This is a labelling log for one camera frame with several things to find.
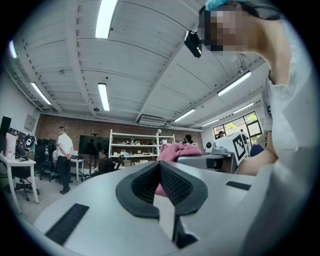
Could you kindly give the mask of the pink wiping cloth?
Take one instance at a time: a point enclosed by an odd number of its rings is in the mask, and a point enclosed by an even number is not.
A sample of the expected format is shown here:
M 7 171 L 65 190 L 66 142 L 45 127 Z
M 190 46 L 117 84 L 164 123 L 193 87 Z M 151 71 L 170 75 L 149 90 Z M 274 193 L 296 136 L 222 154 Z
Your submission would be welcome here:
M 179 157 L 193 157 L 193 156 L 202 156 L 202 151 L 195 145 L 190 143 L 187 144 L 164 144 L 160 147 L 159 156 L 157 161 L 165 162 L 177 162 Z

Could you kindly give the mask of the person's right forearm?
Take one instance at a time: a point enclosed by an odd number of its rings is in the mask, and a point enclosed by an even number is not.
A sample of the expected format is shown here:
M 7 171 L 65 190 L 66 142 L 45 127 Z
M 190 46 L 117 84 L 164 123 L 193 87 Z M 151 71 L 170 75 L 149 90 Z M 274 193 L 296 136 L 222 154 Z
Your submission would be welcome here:
M 274 164 L 278 156 L 272 151 L 264 150 L 256 156 L 245 158 L 238 166 L 237 174 L 256 176 L 263 166 Z

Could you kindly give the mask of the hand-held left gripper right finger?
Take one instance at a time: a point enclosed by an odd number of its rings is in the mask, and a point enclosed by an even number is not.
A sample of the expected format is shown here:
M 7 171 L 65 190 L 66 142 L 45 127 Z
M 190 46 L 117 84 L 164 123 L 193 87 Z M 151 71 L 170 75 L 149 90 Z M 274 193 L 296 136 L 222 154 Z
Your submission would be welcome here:
M 242 256 L 249 225 L 238 207 L 255 177 L 163 161 L 159 171 L 175 210 L 175 250 L 161 256 Z

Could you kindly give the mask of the black wall screen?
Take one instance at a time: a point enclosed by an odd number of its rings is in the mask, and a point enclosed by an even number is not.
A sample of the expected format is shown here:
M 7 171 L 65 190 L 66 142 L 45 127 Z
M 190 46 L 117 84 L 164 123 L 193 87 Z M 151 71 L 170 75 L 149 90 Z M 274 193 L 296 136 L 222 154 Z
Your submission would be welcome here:
M 101 150 L 109 149 L 108 137 L 81 135 L 79 139 L 79 154 L 98 155 Z

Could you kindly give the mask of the small white table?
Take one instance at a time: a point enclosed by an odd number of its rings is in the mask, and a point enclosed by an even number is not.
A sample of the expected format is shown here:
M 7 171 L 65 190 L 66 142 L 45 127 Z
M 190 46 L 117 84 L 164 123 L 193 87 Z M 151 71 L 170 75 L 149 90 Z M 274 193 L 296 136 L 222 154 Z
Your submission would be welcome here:
M 79 165 L 81 165 L 81 173 L 84 172 L 84 159 L 71 159 L 70 160 L 72 163 L 76 164 L 76 181 L 78 182 L 79 179 L 79 174 L 80 174 L 80 170 L 79 170 Z

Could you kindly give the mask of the blue chair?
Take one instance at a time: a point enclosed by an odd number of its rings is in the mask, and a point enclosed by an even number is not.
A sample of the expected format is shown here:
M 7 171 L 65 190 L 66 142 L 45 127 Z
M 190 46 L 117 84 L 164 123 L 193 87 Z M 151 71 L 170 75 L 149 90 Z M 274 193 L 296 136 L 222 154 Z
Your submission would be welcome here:
M 264 151 L 264 148 L 261 145 L 255 144 L 250 149 L 250 156 L 255 157 L 263 151 Z

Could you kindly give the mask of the white storage shelf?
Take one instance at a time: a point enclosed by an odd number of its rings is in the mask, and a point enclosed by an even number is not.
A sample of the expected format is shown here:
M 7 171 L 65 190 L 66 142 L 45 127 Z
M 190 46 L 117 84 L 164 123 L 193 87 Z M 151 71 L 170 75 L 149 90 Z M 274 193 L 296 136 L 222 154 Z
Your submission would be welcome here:
M 114 132 L 109 133 L 108 156 L 118 163 L 121 160 L 131 161 L 123 166 L 129 167 L 136 163 L 155 161 L 160 155 L 163 144 L 171 144 L 175 135 L 163 135 L 160 131 L 154 134 L 137 134 Z

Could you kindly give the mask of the blue hair cap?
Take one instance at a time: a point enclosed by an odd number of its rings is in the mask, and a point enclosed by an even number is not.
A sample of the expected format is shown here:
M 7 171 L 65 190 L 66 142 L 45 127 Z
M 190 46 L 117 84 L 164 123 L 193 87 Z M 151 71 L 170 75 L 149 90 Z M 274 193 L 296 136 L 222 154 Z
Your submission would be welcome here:
M 219 6 L 225 5 L 230 2 L 244 3 L 245 0 L 207 0 L 205 3 L 206 11 L 216 11 Z

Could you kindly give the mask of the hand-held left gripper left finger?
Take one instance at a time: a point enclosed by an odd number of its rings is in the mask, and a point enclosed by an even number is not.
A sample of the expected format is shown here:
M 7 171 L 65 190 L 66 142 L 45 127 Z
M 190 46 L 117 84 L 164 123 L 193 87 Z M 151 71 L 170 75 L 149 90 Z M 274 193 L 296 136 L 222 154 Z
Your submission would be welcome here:
M 159 224 L 154 195 L 160 170 L 149 162 L 90 178 L 50 204 L 35 220 L 38 241 L 57 256 L 178 256 Z

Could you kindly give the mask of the ceiling air conditioner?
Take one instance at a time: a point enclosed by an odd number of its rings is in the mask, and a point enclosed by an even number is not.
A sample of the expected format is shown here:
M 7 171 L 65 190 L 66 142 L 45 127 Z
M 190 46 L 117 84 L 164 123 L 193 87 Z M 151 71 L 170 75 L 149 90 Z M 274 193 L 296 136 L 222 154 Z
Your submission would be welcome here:
M 162 117 L 142 114 L 137 123 L 142 126 L 162 127 L 167 124 L 166 119 Z

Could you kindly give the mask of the grey wall panel box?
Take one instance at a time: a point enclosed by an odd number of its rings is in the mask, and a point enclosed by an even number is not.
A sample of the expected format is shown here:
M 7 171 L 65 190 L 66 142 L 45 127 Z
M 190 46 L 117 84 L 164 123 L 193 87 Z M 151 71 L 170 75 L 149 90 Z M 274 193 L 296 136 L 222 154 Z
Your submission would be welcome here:
M 36 119 L 32 116 L 27 114 L 25 123 L 24 123 L 24 128 L 28 131 L 32 131 L 35 125 Z

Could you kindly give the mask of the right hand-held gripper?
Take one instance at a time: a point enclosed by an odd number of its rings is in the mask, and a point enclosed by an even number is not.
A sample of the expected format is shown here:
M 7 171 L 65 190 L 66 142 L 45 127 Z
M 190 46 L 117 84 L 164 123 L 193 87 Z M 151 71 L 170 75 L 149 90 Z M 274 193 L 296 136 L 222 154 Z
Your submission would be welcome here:
M 237 174 L 240 163 L 248 157 L 247 144 L 245 144 L 240 132 L 209 141 L 205 146 L 205 153 L 222 156 L 222 160 L 230 159 L 231 174 Z M 204 155 L 180 156 L 176 162 L 198 169 L 207 169 L 207 157 Z

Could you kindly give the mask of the person's white shirt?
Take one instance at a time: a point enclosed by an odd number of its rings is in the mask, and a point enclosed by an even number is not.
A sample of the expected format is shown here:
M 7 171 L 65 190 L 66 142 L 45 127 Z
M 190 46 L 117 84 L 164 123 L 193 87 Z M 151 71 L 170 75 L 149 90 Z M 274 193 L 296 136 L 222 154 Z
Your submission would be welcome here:
M 304 208 L 320 176 L 320 92 L 317 72 L 291 24 L 282 19 L 290 48 L 287 85 L 267 79 L 262 94 L 267 146 L 277 155 L 265 199 L 245 238 L 242 256 L 267 256 L 297 231 Z

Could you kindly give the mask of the black-framed window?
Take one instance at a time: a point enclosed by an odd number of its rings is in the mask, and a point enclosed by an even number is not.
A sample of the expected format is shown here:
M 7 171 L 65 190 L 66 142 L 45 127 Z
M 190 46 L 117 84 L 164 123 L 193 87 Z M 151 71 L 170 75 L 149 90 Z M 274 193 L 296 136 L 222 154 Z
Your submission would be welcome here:
M 257 140 L 262 137 L 263 129 L 255 111 L 213 128 L 216 139 L 219 135 L 232 135 L 241 131 L 251 146 L 256 145 Z

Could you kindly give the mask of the ceiling light tube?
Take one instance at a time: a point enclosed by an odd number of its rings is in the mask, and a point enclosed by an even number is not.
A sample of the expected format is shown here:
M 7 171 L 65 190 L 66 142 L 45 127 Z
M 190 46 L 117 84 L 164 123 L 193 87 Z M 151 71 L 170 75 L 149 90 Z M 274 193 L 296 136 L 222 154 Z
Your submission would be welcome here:
M 16 59 L 16 58 L 18 57 L 18 54 L 17 54 L 17 51 L 16 51 L 16 49 L 15 49 L 13 40 L 11 40 L 11 41 L 9 42 L 9 51 L 10 51 L 10 55 L 11 55 L 14 59 Z
M 246 105 L 246 106 L 244 106 L 244 107 L 242 107 L 242 108 L 240 108 L 240 109 L 238 109 L 238 110 L 234 111 L 234 112 L 233 112 L 233 115 L 235 115 L 235 114 L 237 114 L 237 113 L 239 113 L 239 112 L 241 112 L 241 111 L 243 111 L 243 110 L 246 110 L 246 109 L 248 109 L 248 108 L 252 107 L 254 104 L 255 104 L 255 103 L 254 103 L 254 102 L 252 102 L 252 103 L 250 103 L 250 104 L 248 104 L 248 105 Z
M 98 87 L 98 92 L 99 92 L 103 110 L 106 112 L 109 112 L 110 106 L 109 106 L 109 100 L 108 100 L 108 94 L 107 94 L 107 85 L 105 83 L 98 83 L 97 87 Z
M 183 115 L 181 115 L 180 117 L 176 118 L 174 120 L 174 122 L 179 122 L 180 120 L 184 119 L 185 117 L 187 117 L 188 115 L 192 114 L 193 112 L 195 112 L 196 109 L 195 108 L 192 108 L 190 109 L 189 111 L 187 111 L 186 113 L 184 113 Z
M 118 0 L 101 0 L 95 29 L 95 37 L 108 39 Z
M 33 89 L 38 93 L 38 95 L 46 102 L 46 104 L 51 105 L 52 103 L 46 98 L 42 91 L 38 88 L 35 82 L 30 83 Z
M 240 76 L 239 78 L 237 78 L 235 81 L 233 81 L 232 83 L 230 83 L 228 86 L 226 86 L 225 88 L 223 88 L 222 90 L 220 90 L 217 95 L 220 97 L 222 95 L 224 95 L 225 93 L 229 92 L 230 90 L 232 90 L 233 88 L 235 88 L 236 86 L 238 86 L 239 84 L 241 84 L 243 81 L 245 81 L 246 79 L 248 79 L 250 76 L 252 75 L 251 71 L 247 71 L 246 73 L 244 73 L 242 76 Z

